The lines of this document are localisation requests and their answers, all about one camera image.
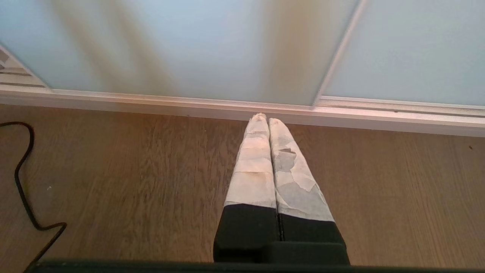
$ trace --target black cable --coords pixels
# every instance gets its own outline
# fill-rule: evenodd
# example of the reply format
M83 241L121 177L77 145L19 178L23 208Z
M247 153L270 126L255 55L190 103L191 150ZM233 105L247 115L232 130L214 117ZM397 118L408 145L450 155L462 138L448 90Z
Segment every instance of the black cable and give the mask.
M12 121L12 122L0 123L0 127L9 126L9 125L21 125L21 126L26 127L29 130L29 135L30 135L29 146L27 147L27 150L25 151L22 159L18 162L17 167L15 167L14 178L15 178L15 185L17 186L18 194L20 195L20 198L22 199L22 204L24 205L24 209L27 212L27 215L29 216L29 219L30 219L32 225L35 227L36 230L39 230L39 231L45 231L45 230L50 230L50 229L55 228L55 227L61 227L57 231L57 233L54 235L54 237L52 237L52 239L46 244L46 246L29 263L27 268L24 270L24 272L26 272L30 268L30 266L32 264L34 264L35 262L37 262L47 252L47 250L54 244L54 242L57 240L57 238L59 238L59 236L62 234L62 232L67 227L67 223L59 222L59 223L55 223L55 224L48 225L48 226L41 226L39 224L39 222L37 222L37 219L35 219L35 216L32 212L32 209L29 205L29 202L27 201L27 198L25 198L25 193L24 193L24 190L22 188L22 184L20 183L20 179L18 177L18 172L20 171L20 167L22 167L22 164L24 163L24 161L27 159L27 157L30 155L30 153L32 151L33 141L35 139L34 131L33 131L32 126L30 126L29 124L27 124L25 122L21 122L21 121Z

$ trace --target laminate flooring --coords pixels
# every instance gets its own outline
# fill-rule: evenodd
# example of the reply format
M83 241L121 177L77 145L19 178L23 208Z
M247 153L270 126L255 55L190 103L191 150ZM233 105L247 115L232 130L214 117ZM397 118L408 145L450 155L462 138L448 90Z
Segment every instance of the laminate flooring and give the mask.
M212 261L245 121L0 104L36 132L20 178L48 258ZM354 265L485 268L485 138L288 125ZM13 171L28 144L0 128L0 272L55 231L30 224Z

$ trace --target white baseboard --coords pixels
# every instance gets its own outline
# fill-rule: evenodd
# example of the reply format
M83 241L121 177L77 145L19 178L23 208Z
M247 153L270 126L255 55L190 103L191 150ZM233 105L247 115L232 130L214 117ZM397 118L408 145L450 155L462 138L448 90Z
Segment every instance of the white baseboard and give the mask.
M256 112L289 124L485 137L485 118L336 106L191 99L0 85L0 103L249 120Z

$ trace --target wooden floor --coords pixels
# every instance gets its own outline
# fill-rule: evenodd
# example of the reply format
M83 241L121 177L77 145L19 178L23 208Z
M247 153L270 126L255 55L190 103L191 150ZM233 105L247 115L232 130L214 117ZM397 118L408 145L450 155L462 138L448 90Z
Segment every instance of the wooden floor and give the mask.
M0 105L36 131L21 179L45 257L211 261L243 121ZM485 138L289 125L354 265L485 268ZM25 214L28 143L0 129L1 272L55 231Z

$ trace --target floor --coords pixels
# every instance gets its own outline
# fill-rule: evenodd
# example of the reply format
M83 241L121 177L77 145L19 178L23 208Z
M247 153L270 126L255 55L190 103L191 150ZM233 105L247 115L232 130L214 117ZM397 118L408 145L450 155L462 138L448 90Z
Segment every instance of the floor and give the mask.
M45 257L211 261L244 121L0 105L36 131L21 170ZM485 268L485 138L288 126L354 265ZM21 272L38 232L13 171L25 128L0 129L0 264Z

